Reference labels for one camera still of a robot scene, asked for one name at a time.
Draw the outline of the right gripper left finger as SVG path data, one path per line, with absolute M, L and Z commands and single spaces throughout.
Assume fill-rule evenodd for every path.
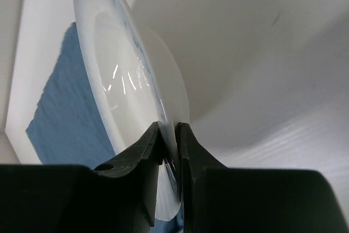
M 157 123 L 95 169 L 2 165 L 1 232 L 148 232 L 158 168 Z

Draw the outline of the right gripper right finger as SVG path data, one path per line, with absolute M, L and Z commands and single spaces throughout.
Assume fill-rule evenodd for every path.
M 344 215 L 315 170 L 228 168 L 187 123 L 176 127 L 185 232 L 343 232 Z

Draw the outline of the white bowl plate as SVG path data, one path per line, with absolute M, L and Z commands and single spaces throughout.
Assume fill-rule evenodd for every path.
M 137 23 L 126 0 L 74 0 L 83 61 L 115 153 L 135 143 L 156 122 L 167 158 L 160 163 L 155 217 L 180 210 L 178 123 L 190 121 L 185 84 L 163 40 Z

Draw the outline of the blue cloth napkin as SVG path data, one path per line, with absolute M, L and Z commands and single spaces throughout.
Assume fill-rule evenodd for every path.
M 116 155 L 93 98 L 75 23 L 64 35 L 26 133 L 42 164 L 93 169 Z

